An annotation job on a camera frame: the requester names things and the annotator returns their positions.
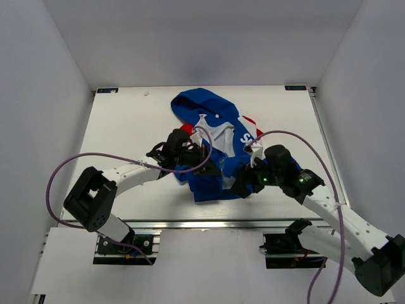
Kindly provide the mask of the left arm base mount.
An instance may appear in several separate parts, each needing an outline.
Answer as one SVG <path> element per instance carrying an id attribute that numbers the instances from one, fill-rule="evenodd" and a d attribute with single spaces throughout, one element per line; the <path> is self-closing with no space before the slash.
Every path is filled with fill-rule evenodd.
<path id="1" fill-rule="evenodd" d="M 94 265 L 152 266 L 159 252 L 161 231 L 135 230 L 118 244 L 98 235 L 92 263 Z"/>

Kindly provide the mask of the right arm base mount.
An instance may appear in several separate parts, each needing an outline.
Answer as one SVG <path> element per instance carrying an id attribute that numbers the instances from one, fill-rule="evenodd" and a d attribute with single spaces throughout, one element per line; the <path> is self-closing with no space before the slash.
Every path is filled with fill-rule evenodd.
<path id="1" fill-rule="evenodd" d="M 264 242 L 259 251 L 265 255 L 267 269 L 315 269 L 322 265 L 325 257 L 305 248 L 298 239 L 308 226 L 311 227 L 312 223 L 300 218 L 283 233 L 263 235 Z"/>

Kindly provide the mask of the blue white red jacket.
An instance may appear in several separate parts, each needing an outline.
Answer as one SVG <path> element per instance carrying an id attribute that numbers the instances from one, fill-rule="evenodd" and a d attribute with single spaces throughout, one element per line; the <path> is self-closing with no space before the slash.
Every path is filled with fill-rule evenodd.
<path id="1" fill-rule="evenodd" d="M 231 192 L 237 169 L 251 160 L 244 148 L 263 133 L 256 122 L 240 115 L 230 101 L 203 88 L 179 93 L 170 106 L 183 122 L 183 130 L 191 134 L 198 126 L 207 131 L 197 130 L 204 144 L 213 147 L 210 160 L 221 171 L 219 176 L 176 174 L 178 181 L 188 183 L 196 203 L 237 199 Z"/>

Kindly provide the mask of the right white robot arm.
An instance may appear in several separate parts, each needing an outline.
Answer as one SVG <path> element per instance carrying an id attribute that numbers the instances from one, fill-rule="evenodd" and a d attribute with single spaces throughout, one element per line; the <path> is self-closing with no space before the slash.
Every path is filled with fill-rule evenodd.
<path id="1" fill-rule="evenodd" d="M 266 186 L 277 186 L 300 205 L 320 216 L 340 238 L 300 218 L 285 230 L 285 243 L 295 253 L 315 251 L 341 263 L 360 285 L 375 296 L 383 296 L 404 276 L 404 237 L 392 237 L 374 227 L 347 205 L 336 202 L 324 180 L 309 169 L 301 169 L 282 145 L 264 149 L 258 144 L 244 147 L 251 160 L 237 170 L 231 188 L 240 197 Z"/>

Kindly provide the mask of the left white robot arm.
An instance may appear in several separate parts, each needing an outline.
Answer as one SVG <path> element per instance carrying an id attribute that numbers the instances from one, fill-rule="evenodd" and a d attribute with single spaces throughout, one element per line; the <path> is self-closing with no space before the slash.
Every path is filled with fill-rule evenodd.
<path id="1" fill-rule="evenodd" d="M 134 230 L 111 210 L 116 197 L 168 174 L 220 175 L 211 161 L 213 142 L 204 127 L 194 133 L 175 129 L 165 142 L 147 153 L 148 160 L 127 160 L 110 170 L 86 168 L 74 183 L 63 206 L 89 232 L 104 236 L 121 253 L 134 245 Z"/>

